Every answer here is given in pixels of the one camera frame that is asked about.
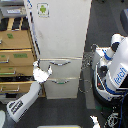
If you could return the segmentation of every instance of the white robot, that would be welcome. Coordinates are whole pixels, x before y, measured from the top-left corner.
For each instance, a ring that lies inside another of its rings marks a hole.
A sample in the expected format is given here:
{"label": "white robot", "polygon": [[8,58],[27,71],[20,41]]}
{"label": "white robot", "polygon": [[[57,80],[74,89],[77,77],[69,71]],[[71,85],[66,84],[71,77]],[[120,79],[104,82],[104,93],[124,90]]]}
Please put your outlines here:
{"label": "white robot", "polygon": [[128,89],[128,37],[114,34],[111,47],[96,48],[92,69],[95,94],[106,103],[121,99]]}
{"label": "white robot", "polygon": [[18,100],[11,101],[7,104],[7,112],[0,111],[0,128],[14,128],[15,124],[22,118],[24,113],[36,101],[41,90],[40,83],[45,82],[52,74],[51,66],[48,71],[42,71],[38,68],[38,61],[33,63],[34,81],[31,84],[28,93],[20,97]]}

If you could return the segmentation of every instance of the cabinet drawer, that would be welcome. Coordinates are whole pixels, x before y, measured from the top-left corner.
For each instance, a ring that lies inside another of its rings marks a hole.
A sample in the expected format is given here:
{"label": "cabinet drawer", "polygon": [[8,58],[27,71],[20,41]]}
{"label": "cabinet drawer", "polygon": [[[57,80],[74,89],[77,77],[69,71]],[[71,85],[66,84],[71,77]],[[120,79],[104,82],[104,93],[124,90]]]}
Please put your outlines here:
{"label": "cabinet drawer", "polygon": [[47,99],[77,98],[79,79],[48,79],[45,84]]}
{"label": "cabinet drawer", "polygon": [[32,76],[33,66],[0,67],[0,77]]}
{"label": "cabinet drawer", "polygon": [[0,49],[31,48],[27,30],[1,31],[0,40],[2,40]]}
{"label": "cabinet drawer", "polygon": [[0,82],[0,93],[27,93],[32,82]]}
{"label": "cabinet drawer", "polygon": [[40,68],[47,71],[48,65],[51,65],[53,74],[50,78],[79,77],[82,66],[82,59],[65,60],[44,60],[40,61]]}
{"label": "cabinet drawer", "polygon": [[0,50],[0,66],[33,65],[34,58],[31,49]]}

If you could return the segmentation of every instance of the gray floor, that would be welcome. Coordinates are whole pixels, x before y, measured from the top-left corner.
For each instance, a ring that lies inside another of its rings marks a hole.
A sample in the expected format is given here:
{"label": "gray floor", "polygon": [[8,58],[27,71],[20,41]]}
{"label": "gray floor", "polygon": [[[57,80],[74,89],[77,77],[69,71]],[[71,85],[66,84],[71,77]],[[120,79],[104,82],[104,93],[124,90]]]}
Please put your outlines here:
{"label": "gray floor", "polygon": [[[100,4],[98,1],[92,1],[85,45],[86,55],[90,54],[92,44],[100,47],[110,46],[111,36],[114,33],[126,36],[120,23],[120,12],[128,7],[128,1],[125,0],[124,3],[121,3],[120,0],[107,0],[104,4]],[[79,125],[83,128],[92,128],[90,115],[97,116],[101,128],[103,128],[105,119],[101,115],[101,111],[96,109],[95,98],[92,90],[89,90],[90,84],[86,80],[90,81],[90,67],[86,68],[85,65],[81,72],[79,85],[81,90],[85,89],[85,94],[79,91],[77,99],[38,98],[17,123],[16,128],[36,128],[40,125]],[[5,105],[0,104],[0,109],[6,110]]]}

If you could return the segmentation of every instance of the refrigerator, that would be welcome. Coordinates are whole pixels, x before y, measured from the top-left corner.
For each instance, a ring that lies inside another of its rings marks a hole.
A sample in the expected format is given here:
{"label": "refrigerator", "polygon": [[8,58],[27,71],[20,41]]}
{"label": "refrigerator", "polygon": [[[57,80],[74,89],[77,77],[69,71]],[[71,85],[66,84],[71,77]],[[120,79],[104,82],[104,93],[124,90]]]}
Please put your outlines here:
{"label": "refrigerator", "polygon": [[24,0],[47,99],[77,98],[91,0]]}

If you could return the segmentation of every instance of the drawer handle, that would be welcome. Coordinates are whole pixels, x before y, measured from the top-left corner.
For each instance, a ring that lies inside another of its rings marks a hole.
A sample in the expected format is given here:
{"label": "drawer handle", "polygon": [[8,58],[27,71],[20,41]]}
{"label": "drawer handle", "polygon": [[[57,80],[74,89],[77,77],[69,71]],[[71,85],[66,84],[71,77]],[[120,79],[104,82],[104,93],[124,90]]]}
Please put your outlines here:
{"label": "drawer handle", "polygon": [[2,63],[8,63],[9,62],[9,59],[7,59],[6,61],[0,61],[0,64]]}
{"label": "drawer handle", "polygon": [[15,75],[15,74],[16,74],[16,71],[14,71],[13,73],[11,73],[11,72],[10,73],[9,72],[8,73],[0,73],[0,75]]}
{"label": "drawer handle", "polygon": [[57,81],[57,80],[53,80],[52,82],[56,83],[56,84],[66,84],[67,82],[69,82],[69,80],[66,80],[64,82],[62,81]]}
{"label": "drawer handle", "polygon": [[67,62],[65,62],[65,63],[63,63],[63,64],[58,64],[58,63],[56,63],[56,62],[54,62],[54,61],[51,61],[50,63],[51,63],[51,64],[54,64],[54,65],[57,65],[57,66],[63,66],[63,65],[69,64],[69,63],[71,63],[71,62],[70,62],[70,61],[67,61]]}
{"label": "drawer handle", "polygon": [[19,92],[19,89],[20,89],[19,85],[18,85],[18,88],[16,90],[6,90],[6,91],[4,91],[3,88],[4,87],[2,86],[1,90],[0,90],[1,92]]}

